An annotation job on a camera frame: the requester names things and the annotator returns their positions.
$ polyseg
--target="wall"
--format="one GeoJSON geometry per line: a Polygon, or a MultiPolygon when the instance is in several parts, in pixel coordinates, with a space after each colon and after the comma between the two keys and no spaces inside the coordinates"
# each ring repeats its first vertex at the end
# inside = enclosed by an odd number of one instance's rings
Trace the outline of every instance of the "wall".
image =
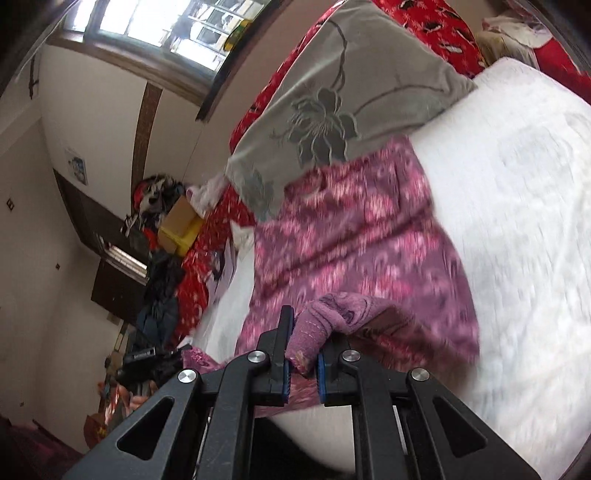
{"type": "Polygon", "coordinates": [[[470,30],[482,30],[482,19],[494,17],[507,9],[502,0],[447,0],[447,3],[464,19],[470,30]]]}
{"type": "Polygon", "coordinates": [[[43,402],[35,419],[79,452],[88,450],[83,426],[97,412],[96,384],[105,379],[103,363],[119,327],[91,301],[99,257],[81,249],[66,272],[57,306],[44,335],[37,388],[43,402]]]}
{"type": "Polygon", "coordinates": [[[63,48],[45,46],[40,98],[54,168],[72,179],[66,150],[84,159],[88,185],[72,182],[115,215],[130,211],[135,130],[146,80],[63,48]]]}
{"type": "MultiPolygon", "coordinates": [[[[38,61],[39,55],[34,78],[38,75],[38,61]]],[[[38,86],[33,87],[33,99],[29,97],[29,69],[30,64],[25,65],[22,74],[12,79],[0,97],[0,155],[41,118],[38,86]]]]}
{"type": "Polygon", "coordinates": [[[146,177],[162,172],[176,179],[184,177],[203,128],[195,121],[198,112],[197,105],[168,90],[162,92],[148,145],[146,177]]]}
{"type": "Polygon", "coordinates": [[[0,413],[22,422],[34,416],[41,396],[34,375],[38,352],[80,247],[39,122],[0,157],[0,170],[0,413]],[[12,212],[5,205],[9,197],[12,212]]]}

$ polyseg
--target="yellow box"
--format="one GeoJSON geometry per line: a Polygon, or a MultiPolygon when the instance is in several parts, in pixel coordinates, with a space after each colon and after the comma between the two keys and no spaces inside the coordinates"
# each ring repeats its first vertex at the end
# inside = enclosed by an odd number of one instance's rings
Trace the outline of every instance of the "yellow box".
{"type": "Polygon", "coordinates": [[[174,204],[158,229],[158,243],[169,254],[184,257],[195,243],[203,219],[197,215],[186,197],[174,204]]]}

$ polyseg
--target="pink floral cloth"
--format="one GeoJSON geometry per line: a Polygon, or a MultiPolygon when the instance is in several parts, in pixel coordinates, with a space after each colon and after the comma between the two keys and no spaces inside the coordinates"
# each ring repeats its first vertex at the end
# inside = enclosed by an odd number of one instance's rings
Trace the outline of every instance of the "pink floral cloth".
{"type": "MultiPolygon", "coordinates": [[[[433,216],[427,179],[406,137],[353,162],[310,170],[286,188],[278,217],[255,227],[255,286],[236,355],[277,327],[282,305],[294,307],[297,324],[317,307],[314,300],[333,292],[388,300],[388,314],[380,310],[351,337],[388,368],[441,370],[478,357],[462,263],[433,216]]],[[[306,357],[299,369],[307,369],[317,347],[294,342],[306,357]]],[[[220,367],[203,352],[185,355],[202,373],[220,367]]],[[[315,380],[294,374],[286,408],[317,403],[315,380]]]]}

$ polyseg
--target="metal screw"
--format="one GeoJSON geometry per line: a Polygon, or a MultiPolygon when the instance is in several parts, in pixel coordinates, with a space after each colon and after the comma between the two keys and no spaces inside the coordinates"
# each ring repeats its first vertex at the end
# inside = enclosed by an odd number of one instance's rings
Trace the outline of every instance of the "metal screw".
{"type": "Polygon", "coordinates": [[[190,368],[187,368],[178,374],[178,380],[181,383],[191,383],[196,378],[197,374],[195,373],[195,370],[191,370],[190,368]]]}
{"type": "Polygon", "coordinates": [[[261,362],[265,361],[267,355],[265,352],[261,352],[260,350],[255,350],[254,352],[250,352],[248,354],[248,361],[252,362],[253,364],[260,364],[261,362]]]}
{"type": "Polygon", "coordinates": [[[361,358],[361,353],[357,350],[345,350],[342,356],[345,362],[356,362],[361,358]]]}
{"type": "Polygon", "coordinates": [[[429,372],[427,372],[424,368],[415,368],[410,374],[417,382],[429,380],[429,372]]]}

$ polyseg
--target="gray pillow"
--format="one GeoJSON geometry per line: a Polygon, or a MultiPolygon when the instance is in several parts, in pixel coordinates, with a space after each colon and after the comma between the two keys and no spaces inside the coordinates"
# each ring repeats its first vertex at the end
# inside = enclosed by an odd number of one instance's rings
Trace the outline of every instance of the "gray pillow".
{"type": "Polygon", "coordinates": [[[346,1],[291,66],[228,160],[259,221],[307,170],[354,160],[408,134],[476,88],[376,7],[346,1]]]}

